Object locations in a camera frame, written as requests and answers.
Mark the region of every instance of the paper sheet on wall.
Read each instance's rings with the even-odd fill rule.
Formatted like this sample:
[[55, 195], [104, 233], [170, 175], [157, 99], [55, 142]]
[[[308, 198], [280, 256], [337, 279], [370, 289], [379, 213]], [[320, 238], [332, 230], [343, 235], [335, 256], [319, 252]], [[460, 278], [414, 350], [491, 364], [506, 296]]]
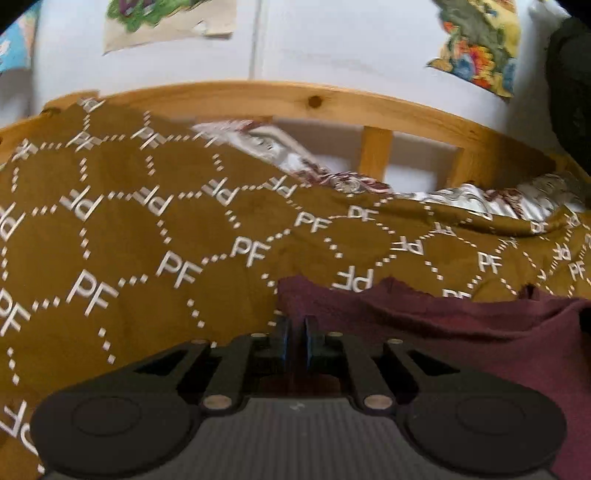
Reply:
[[0, 35], [0, 74], [31, 68], [31, 55], [41, 2], [33, 5]]
[[434, 0], [449, 34], [428, 66], [513, 97], [521, 28], [514, 0]]
[[236, 0], [111, 0], [105, 53], [179, 38], [230, 35]]

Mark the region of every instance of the wooden bed frame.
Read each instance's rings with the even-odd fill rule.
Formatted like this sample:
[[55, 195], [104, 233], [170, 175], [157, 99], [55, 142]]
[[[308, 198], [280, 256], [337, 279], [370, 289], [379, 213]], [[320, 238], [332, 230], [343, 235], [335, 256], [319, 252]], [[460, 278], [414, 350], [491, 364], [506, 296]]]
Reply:
[[[39, 116], [0, 130], [0, 162], [10, 158], [29, 132], [79, 98], [98, 91], [72, 93], [46, 104]], [[589, 176], [566, 156], [549, 157], [490, 128], [428, 106], [338, 87], [288, 82], [222, 81], [154, 87], [104, 97], [111, 103], [149, 110], [187, 126], [196, 119], [273, 117], [315, 119], [363, 125], [357, 171], [383, 180], [392, 132], [403, 132], [457, 147], [446, 186], [474, 183], [488, 188], [512, 187], [523, 180], [568, 170], [584, 181]]]

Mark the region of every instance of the maroon fabric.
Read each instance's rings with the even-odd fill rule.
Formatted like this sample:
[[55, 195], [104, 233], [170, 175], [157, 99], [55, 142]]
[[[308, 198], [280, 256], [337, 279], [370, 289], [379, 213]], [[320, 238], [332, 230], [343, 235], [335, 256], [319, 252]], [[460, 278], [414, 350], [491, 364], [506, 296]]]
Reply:
[[278, 307], [301, 332], [316, 316], [321, 330], [351, 333], [366, 344], [402, 338], [433, 354], [533, 388], [554, 400], [568, 425], [553, 471], [591, 478], [591, 301], [526, 287], [514, 301], [436, 298], [386, 278], [362, 293], [329, 290], [304, 277], [278, 286]]

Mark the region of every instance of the mustard brown blanket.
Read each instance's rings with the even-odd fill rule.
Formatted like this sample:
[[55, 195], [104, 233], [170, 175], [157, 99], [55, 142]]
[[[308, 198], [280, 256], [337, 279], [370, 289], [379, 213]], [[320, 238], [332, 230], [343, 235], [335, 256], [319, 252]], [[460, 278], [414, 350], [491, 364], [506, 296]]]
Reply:
[[277, 281], [591, 297], [591, 216], [544, 222], [310, 187], [149, 112], [86, 99], [0, 171], [0, 479], [44, 470], [48, 394], [193, 338], [270, 331]]

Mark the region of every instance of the grey ribbed surface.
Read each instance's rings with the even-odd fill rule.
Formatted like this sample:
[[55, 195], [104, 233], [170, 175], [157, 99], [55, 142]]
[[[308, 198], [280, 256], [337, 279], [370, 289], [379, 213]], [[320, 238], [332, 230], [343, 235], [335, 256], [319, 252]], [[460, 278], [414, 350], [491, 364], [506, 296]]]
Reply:
[[[134, 480], [474, 480], [430, 463], [392, 420], [344, 398], [252, 399], [240, 413], [206, 420], [181, 455]], [[553, 480], [540, 472], [518, 480]], [[59, 473], [47, 480], [71, 480]]]

